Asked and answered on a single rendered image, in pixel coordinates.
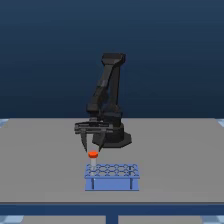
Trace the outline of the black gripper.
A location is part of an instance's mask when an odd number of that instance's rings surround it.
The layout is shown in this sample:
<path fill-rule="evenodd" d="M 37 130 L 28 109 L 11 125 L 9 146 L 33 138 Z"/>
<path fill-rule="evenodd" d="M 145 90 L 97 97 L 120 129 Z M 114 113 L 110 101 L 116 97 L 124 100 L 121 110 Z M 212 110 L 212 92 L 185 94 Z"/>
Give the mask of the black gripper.
<path fill-rule="evenodd" d="M 86 152 L 88 151 L 86 133 L 93 134 L 103 132 L 100 135 L 98 144 L 99 146 L 98 151 L 100 152 L 106 141 L 106 133 L 113 132 L 113 125 L 107 122 L 98 122 L 98 121 L 80 122 L 75 124 L 74 131 L 76 134 L 80 134 L 81 142 Z"/>

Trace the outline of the centrifuge tube with orange cap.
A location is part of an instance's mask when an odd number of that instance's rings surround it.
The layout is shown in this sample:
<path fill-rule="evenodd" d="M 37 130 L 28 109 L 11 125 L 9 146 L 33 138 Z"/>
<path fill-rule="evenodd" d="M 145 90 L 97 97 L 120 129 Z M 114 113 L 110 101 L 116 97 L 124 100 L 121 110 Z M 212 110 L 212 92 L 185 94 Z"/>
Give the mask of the centrifuge tube with orange cap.
<path fill-rule="evenodd" d="M 90 170 L 91 175 L 95 175 L 96 167 L 97 167 L 97 158 L 98 158 L 98 152 L 97 151 L 89 151 L 88 157 L 90 158 Z"/>

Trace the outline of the blue tube rack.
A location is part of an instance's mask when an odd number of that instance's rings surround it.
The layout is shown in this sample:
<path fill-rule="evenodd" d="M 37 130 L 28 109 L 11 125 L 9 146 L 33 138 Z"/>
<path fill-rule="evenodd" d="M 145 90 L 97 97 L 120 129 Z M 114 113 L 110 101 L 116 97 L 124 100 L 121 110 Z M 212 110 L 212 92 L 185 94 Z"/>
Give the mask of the blue tube rack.
<path fill-rule="evenodd" d="M 93 169 L 86 165 L 84 178 L 86 191 L 138 191 L 137 164 L 97 164 Z"/>

